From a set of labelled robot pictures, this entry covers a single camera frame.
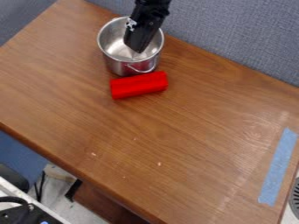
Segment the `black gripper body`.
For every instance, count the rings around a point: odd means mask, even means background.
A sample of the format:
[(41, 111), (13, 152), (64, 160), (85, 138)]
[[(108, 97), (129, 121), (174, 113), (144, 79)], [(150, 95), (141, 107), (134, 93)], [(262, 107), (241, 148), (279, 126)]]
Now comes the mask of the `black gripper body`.
[(165, 18), (169, 15), (172, 0), (134, 0), (134, 8), (130, 18), (137, 22), (141, 18), (156, 16)]

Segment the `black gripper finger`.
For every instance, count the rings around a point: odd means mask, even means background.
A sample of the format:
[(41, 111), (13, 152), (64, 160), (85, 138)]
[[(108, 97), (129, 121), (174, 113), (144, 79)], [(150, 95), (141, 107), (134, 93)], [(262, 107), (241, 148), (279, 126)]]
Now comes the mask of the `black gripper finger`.
[(158, 14), (130, 15), (126, 19), (124, 43), (136, 53), (148, 47), (162, 22)]

